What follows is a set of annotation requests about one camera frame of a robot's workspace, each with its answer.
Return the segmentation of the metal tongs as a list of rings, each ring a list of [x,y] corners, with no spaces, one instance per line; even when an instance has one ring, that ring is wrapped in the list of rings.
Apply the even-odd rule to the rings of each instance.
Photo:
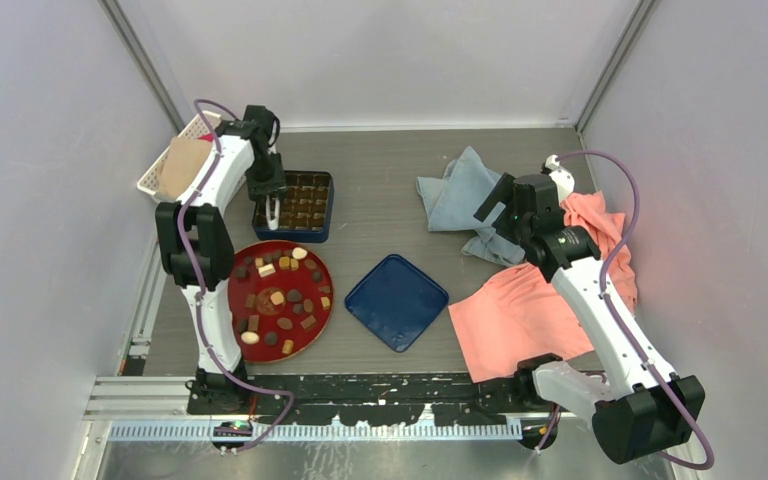
[[[276,231],[280,227],[281,201],[277,196],[265,197],[264,202],[266,225],[270,231]]]

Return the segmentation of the white square chocolate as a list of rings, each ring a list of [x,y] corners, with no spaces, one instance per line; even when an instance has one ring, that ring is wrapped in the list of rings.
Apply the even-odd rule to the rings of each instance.
[[[276,273],[276,269],[271,263],[260,266],[257,271],[261,278],[265,278]]]

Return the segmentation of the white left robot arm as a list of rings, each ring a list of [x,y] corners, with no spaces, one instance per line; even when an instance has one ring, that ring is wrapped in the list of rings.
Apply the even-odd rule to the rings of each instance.
[[[189,385],[196,400],[215,402],[229,413],[245,409],[253,388],[246,381],[245,362],[232,325],[228,290],[235,268],[235,250],[224,212],[240,187],[266,213],[276,229],[287,191],[286,174],[275,144],[281,122],[263,105],[249,105],[242,116],[208,119],[194,102],[208,137],[197,140],[201,160],[192,179],[175,193],[160,198],[155,209],[160,260],[181,289],[193,318],[199,344],[195,378]]]

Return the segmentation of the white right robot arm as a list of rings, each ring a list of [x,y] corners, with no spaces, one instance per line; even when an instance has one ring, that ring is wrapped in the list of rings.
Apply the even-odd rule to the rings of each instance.
[[[522,360],[515,396],[527,410],[555,404],[586,421],[604,454],[616,464],[658,454],[701,434],[697,418],[705,390],[681,377],[646,339],[617,292],[608,265],[589,232],[568,226],[558,185],[545,174],[503,174],[474,217],[486,220],[523,248],[575,314],[604,369],[605,382],[572,368],[554,353]]]

